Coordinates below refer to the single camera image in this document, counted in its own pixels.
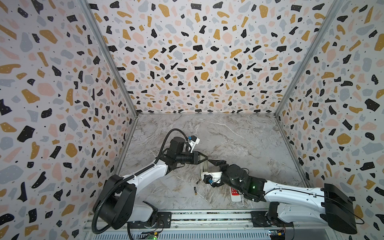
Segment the terrazzo wallpaper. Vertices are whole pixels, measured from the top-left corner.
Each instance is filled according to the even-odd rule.
[[[384,239],[383,13],[345,1],[278,116],[306,178],[354,201],[365,224],[348,240]]]
[[[131,113],[77,2],[0,7],[0,238],[80,239]]]
[[[271,113],[332,0],[89,0],[139,113]]]

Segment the black speckle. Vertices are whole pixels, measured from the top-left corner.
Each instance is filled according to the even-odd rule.
[[[17,137],[17,140],[20,142],[25,142],[28,138],[32,137],[34,131],[35,129],[33,127],[25,126],[22,132]]]
[[[40,14],[40,11],[44,9],[44,6],[42,3],[38,2],[37,0],[31,0],[33,6],[36,9],[36,12]]]
[[[20,13],[20,15],[25,17],[25,18],[28,17],[28,13],[21,8],[17,8],[17,12]]]
[[[75,15],[68,16],[67,19],[68,19],[68,21],[69,21],[70,23],[71,23],[71,22],[75,22],[75,21],[77,21],[77,18],[76,18]]]
[[[110,8],[119,8],[119,7],[120,7],[120,6],[119,6],[119,2],[118,2],[118,1],[113,2],[113,3],[111,3],[111,4],[109,5],[109,7],[110,7]]]

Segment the wire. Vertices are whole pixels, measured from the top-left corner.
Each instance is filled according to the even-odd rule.
[[[343,206],[347,211],[349,211],[351,214],[353,214],[355,217],[357,217],[358,219],[360,219],[362,221],[362,223],[357,223],[355,222],[355,224],[364,224],[365,221],[360,218],[359,216],[357,216],[355,213],[351,212],[346,206],[344,206],[343,204],[339,203],[338,201],[336,200],[333,200],[329,197],[325,197],[325,196],[321,196],[321,195],[317,195],[317,194],[312,194],[312,193],[307,193],[307,192],[302,192],[302,191],[298,191],[298,190],[294,190],[294,189],[287,189],[287,188],[276,188],[276,189],[271,189],[269,191],[267,191],[266,193],[264,193],[263,197],[268,194],[269,192],[272,192],[272,191],[275,191],[275,190],[289,190],[289,191],[294,191],[294,192],[300,192],[300,193],[304,193],[304,194],[308,194],[308,195],[313,195],[313,196],[317,196],[317,197],[324,197],[325,199],[329,199],[329,200],[332,200],[334,201],[335,203],[338,203],[340,206]]]
[[[247,173],[247,174],[249,174],[249,169],[248,169],[248,168],[246,168],[246,167],[243,167],[242,169],[246,169],[246,170],[248,170],[248,173]]]
[[[178,132],[180,132],[180,133],[183,134],[183,136],[185,137],[185,140],[188,141],[187,135],[186,135],[183,131],[181,131],[181,130],[178,129],[178,128],[173,128],[173,129],[171,129],[171,130],[167,133],[166,137],[164,138],[164,140],[163,140],[163,144],[161,144],[161,148],[160,148],[159,154],[157,155],[154,164],[157,164],[157,162],[159,161],[159,159],[160,159],[160,157],[161,157],[161,155],[162,155],[164,146],[165,146],[165,144],[166,144],[166,142],[167,142],[167,139],[168,139],[169,135],[171,134],[171,132],[173,132],[173,131],[178,131]]]

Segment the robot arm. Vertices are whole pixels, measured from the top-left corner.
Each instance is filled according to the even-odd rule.
[[[290,222],[318,222],[339,232],[357,233],[352,201],[332,184],[325,184],[324,188],[283,185],[249,176],[246,170],[236,164],[228,165],[224,160],[208,161],[219,166],[220,171],[203,172],[204,183],[212,187],[226,184],[242,193],[245,199],[270,202],[264,222],[278,227]]]
[[[181,132],[184,138],[174,137],[169,148],[163,150],[168,135],[174,130]],[[177,169],[178,164],[197,165],[208,160],[206,155],[194,151],[200,139],[195,136],[187,137],[179,129],[172,129],[170,132],[159,155],[151,164],[122,177],[112,175],[106,181],[93,207],[92,231],[95,234],[102,233],[111,226],[119,229],[126,222],[132,221],[144,222],[146,227],[154,226],[157,208],[147,202],[134,204],[136,195],[156,179]],[[242,193],[245,199],[270,202],[268,213],[259,219],[260,227],[283,227],[291,222],[318,222],[328,223],[339,232],[357,233],[352,201],[332,184],[325,184],[324,188],[288,186],[249,176],[244,169],[236,164],[228,165],[225,160],[208,161],[220,167],[220,170],[203,172],[201,178],[204,183],[212,187],[226,184]],[[103,229],[96,227],[98,217],[108,224]]]

